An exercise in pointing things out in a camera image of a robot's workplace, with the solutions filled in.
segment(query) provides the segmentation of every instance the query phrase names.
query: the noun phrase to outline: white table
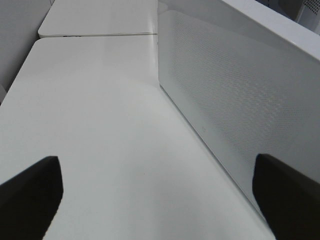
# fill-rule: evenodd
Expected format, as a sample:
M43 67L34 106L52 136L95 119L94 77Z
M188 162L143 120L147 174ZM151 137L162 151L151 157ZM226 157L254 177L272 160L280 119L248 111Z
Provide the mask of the white table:
M158 0L56 0L41 27L41 38L154 35Z
M59 157L45 240L274 239L160 88L155 38L36 42L0 107L0 183Z

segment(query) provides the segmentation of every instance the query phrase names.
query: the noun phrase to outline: white desk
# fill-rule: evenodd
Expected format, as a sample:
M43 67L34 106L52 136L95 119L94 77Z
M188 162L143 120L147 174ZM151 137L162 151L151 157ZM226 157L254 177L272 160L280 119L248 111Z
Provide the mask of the white desk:
M38 30L41 38L152 35L158 0L56 0Z
M274 239L160 89L155 38L36 42L0 107L0 183L59 157L45 240Z

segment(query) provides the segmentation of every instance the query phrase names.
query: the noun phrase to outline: white partition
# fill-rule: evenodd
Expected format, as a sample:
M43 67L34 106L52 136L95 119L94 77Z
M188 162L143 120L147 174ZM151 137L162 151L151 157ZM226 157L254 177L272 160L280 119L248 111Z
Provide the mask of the white partition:
M268 153L320 182L320 38L255 0L160 0L159 81L257 207Z

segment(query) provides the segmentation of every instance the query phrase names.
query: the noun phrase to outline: white wall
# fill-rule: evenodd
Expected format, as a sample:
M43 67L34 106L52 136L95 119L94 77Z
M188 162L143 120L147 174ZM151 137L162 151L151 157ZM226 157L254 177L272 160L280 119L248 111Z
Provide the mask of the white wall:
M50 7L50 0L0 0L0 84L5 90L38 39Z

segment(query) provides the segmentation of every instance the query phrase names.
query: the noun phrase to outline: perforated metal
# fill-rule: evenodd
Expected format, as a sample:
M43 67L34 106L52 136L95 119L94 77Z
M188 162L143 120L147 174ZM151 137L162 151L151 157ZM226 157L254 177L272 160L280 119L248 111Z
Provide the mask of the perforated metal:
M259 153L320 180L319 62L220 1L188 2L159 16L164 90L256 207Z
M315 15L318 15L320 10L320 0L305 0L304 5L309 8Z

